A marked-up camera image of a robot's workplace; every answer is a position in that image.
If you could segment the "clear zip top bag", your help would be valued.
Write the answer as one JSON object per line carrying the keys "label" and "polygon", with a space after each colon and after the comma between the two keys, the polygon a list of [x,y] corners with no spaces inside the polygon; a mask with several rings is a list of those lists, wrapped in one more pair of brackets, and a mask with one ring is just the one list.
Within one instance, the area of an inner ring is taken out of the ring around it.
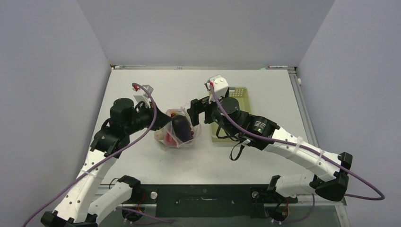
{"label": "clear zip top bag", "polygon": [[201,134],[201,125],[193,126],[187,109],[168,109],[166,114],[171,117],[163,128],[154,132],[154,139],[162,149],[187,149],[191,147]]}

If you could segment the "beige plastic basket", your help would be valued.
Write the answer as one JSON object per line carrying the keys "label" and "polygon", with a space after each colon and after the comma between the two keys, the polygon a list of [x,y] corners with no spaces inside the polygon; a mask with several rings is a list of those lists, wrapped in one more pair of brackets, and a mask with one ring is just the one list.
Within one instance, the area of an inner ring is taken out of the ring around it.
{"label": "beige plastic basket", "polygon": [[[229,95],[229,97],[235,98],[238,101],[240,110],[248,112],[250,114],[252,113],[252,109],[250,107],[250,102],[249,102],[248,89],[246,87],[230,88],[228,90],[228,95]],[[216,122],[213,122],[210,126],[212,142],[220,142],[220,143],[234,142],[230,138],[225,138],[225,139],[218,138],[216,136],[217,129],[218,129],[218,124]]]}

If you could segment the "purple eggplant toy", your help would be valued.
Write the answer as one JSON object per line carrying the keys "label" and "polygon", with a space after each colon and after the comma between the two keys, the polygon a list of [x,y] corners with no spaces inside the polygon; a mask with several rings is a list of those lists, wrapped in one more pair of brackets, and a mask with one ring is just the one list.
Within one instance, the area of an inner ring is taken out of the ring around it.
{"label": "purple eggplant toy", "polygon": [[192,129],[187,118],[183,115],[175,115],[172,117],[172,127],[176,137],[187,142],[193,139]]}

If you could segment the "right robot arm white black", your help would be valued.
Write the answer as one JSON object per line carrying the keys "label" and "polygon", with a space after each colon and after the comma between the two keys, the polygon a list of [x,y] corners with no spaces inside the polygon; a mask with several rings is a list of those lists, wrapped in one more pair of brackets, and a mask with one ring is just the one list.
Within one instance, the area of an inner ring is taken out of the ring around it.
{"label": "right robot arm white black", "polygon": [[352,164],[351,154],[319,150],[275,122],[242,111],[239,102],[232,97],[224,97],[220,103],[232,121],[223,115],[215,102],[205,97],[190,102],[187,113],[192,125],[198,125],[199,115],[204,113],[205,124],[216,123],[218,130],[225,132],[224,137],[239,142],[241,148],[248,146],[277,154],[309,171],[293,176],[273,176],[267,189],[267,196],[272,202],[295,198],[298,194],[316,194],[329,201],[343,199],[348,188],[346,171]]}

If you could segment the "red tomato toy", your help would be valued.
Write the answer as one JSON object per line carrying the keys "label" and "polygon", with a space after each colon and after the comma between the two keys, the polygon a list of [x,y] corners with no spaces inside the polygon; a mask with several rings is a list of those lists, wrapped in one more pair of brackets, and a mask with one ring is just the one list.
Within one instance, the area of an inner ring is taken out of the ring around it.
{"label": "red tomato toy", "polygon": [[176,140],[169,133],[167,133],[165,136],[165,143],[167,146],[170,146],[170,147],[176,147],[176,145],[177,145]]}

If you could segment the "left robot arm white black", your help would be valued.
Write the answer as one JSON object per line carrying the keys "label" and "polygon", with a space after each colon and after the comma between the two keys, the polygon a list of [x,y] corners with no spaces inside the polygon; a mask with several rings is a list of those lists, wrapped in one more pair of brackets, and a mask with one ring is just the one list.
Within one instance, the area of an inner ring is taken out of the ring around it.
{"label": "left robot arm white black", "polygon": [[132,146],[130,136],[145,129],[156,131],[170,123],[150,98],[129,98],[114,101],[110,117],[105,120],[89,147],[75,182],[63,192],[64,198],[53,211],[41,217],[45,227],[97,227],[121,203],[136,203],[141,197],[140,181],[123,176],[109,192],[95,199],[105,175],[123,150]]}

